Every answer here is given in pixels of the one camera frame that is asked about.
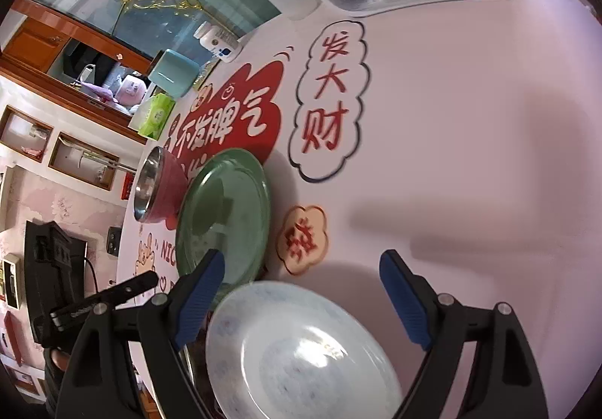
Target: pink plush toy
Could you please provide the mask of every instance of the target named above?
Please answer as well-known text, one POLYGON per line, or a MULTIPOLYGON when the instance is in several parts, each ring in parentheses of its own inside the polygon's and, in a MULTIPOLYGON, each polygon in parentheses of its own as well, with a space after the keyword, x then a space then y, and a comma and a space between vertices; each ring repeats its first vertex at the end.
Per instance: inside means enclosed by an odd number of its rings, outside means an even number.
POLYGON ((139 104, 145 93, 146 84, 144 84, 144 81, 139 77, 128 74, 115 94, 115 100, 120 105, 131 107, 139 104))

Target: green tissue package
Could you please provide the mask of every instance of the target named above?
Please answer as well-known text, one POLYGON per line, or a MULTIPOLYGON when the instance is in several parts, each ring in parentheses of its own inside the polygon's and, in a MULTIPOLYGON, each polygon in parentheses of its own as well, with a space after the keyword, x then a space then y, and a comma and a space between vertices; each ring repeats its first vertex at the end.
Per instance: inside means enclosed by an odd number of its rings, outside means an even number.
POLYGON ((159 93, 151 97, 150 104, 146 120, 138 129, 138 133, 157 141, 176 102, 166 94, 159 93))

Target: teal mug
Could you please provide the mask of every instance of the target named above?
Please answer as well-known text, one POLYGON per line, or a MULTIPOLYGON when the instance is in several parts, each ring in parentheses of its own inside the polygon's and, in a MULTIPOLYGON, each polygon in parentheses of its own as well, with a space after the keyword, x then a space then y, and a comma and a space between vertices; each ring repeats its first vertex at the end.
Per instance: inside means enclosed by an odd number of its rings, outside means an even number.
POLYGON ((196 62, 168 49, 159 57, 148 78, 177 100, 191 89, 200 73, 201 67, 196 62))

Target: white plate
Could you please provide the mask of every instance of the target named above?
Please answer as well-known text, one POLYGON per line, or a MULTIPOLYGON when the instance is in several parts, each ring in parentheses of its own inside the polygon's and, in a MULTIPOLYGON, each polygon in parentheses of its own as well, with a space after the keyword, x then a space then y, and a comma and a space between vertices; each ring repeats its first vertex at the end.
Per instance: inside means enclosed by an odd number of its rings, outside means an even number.
POLYGON ((295 285, 240 287, 207 333, 207 369, 228 419, 391 419, 401 388, 352 316, 295 285))

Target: cartoon bunny sticker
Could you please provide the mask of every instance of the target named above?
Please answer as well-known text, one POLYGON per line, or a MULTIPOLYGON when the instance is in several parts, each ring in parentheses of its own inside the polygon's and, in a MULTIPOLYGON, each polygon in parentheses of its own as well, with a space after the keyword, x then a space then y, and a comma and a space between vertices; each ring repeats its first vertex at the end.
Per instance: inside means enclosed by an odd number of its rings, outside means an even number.
MULTIPOLYGON (((138 244, 138 259, 134 269, 134 276, 142 275, 144 272, 155 271, 155 252, 152 249, 152 234, 149 234, 146 244, 142 241, 138 244)), ((136 304, 142 304, 150 295, 157 293, 157 289, 153 288, 142 293, 134 298, 136 304)))
POLYGON ((155 271, 155 252, 152 250, 152 234, 149 234, 146 244, 140 241, 138 245, 138 259, 134 276, 142 275, 144 272, 155 271))

